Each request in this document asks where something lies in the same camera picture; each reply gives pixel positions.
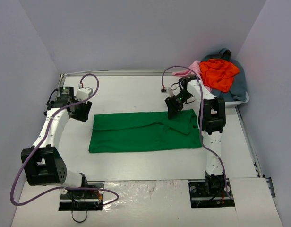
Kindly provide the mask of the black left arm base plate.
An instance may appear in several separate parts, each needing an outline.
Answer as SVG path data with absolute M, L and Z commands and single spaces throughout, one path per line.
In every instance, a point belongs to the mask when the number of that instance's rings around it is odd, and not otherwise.
M 58 211 L 101 211 L 103 192 L 63 189 Z

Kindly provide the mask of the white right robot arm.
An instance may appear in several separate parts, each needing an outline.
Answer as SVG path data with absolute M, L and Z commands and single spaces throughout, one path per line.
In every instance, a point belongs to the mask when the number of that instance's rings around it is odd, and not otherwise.
M 190 98 L 198 102 L 194 112 L 198 112 L 200 142 L 207 151 L 204 190 L 209 195 L 215 195 L 224 188 L 226 179 L 221 162 L 221 141 L 226 125 L 225 101 L 214 96 L 197 76 L 180 78 L 178 85 L 178 94 L 174 94 L 171 87 L 162 89 L 169 95 L 165 99 L 168 118 L 178 115 Z

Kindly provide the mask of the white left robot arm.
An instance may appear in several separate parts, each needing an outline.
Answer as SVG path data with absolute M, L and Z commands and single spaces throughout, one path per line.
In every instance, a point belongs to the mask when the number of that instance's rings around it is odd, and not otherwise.
M 72 187 L 72 192 L 79 198 L 89 194 L 86 176 L 67 169 L 58 147 L 69 119 L 81 122 L 88 120 L 92 102 L 87 99 L 92 93 L 93 90 L 89 87 L 81 87 L 78 91 L 73 87 L 60 87 L 56 100 L 48 101 L 46 120 L 40 135 L 30 148 L 21 152 L 30 186 Z

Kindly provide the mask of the green t shirt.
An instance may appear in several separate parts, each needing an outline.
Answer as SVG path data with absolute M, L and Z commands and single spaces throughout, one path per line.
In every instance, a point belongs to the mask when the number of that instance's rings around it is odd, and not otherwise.
M 193 110 L 168 119 L 167 112 L 107 113 L 93 118 L 88 151 L 151 152 L 200 148 L 198 120 Z

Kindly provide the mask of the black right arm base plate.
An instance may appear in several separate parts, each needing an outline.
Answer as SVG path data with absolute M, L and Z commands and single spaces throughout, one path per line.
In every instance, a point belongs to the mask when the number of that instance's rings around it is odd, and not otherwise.
M 230 199 L 233 197 L 229 181 L 227 181 L 226 188 L 220 188 L 217 186 L 212 192 L 209 192 L 206 188 L 204 180 L 190 180 L 188 181 L 188 189 L 190 196 L 190 205 L 193 209 L 206 209 L 206 208 L 226 208 L 235 207 L 234 200 Z

